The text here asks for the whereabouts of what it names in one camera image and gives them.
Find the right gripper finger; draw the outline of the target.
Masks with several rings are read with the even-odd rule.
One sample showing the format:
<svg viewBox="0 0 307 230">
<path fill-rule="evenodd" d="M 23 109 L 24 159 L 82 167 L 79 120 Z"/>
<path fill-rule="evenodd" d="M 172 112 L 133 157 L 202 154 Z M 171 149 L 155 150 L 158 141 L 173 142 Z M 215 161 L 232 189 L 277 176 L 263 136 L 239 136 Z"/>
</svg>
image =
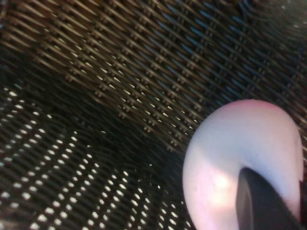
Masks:
<svg viewBox="0 0 307 230">
<path fill-rule="evenodd" d="M 303 229 L 273 186 L 249 168 L 239 173 L 236 216 L 240 230 Z"/>
</svg>

